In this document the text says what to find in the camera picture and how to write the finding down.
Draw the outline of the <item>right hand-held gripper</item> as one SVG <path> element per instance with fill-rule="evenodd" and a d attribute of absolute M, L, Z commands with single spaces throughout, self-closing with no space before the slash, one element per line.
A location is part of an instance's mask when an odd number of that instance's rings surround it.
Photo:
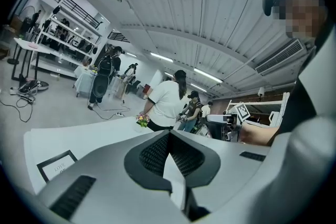
<path fill-rule="evenodd" d="M 240 142 L 240 131 L 243 122 L 249 118 L 249 111 L 244 103 L 229 105 L 224 115 L 208 115 L 209 123 L 226 123 L 224 126 L 224 140 L 228 142 Z"/>

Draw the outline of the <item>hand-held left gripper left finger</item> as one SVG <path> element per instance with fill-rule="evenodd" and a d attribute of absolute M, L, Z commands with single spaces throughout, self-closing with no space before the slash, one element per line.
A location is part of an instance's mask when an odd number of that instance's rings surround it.
<path fill-rule="evenodd" d="M 171 191 L 171 182 L 163 178 L 169 155 L 170 132 L 161 131 L 149 140 L 131 148 L 124 157 L 129 177 L 144 189 Z"/>

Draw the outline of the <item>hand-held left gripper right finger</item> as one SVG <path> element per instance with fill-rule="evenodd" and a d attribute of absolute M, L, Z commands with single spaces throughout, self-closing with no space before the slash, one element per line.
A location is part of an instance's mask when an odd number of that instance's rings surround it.
<path fill-rule="evenodd" d="M 207 186 L 220 169 L 214 150 L 176 131 L 170 132 L 170 155 L 189 188 Z"/>

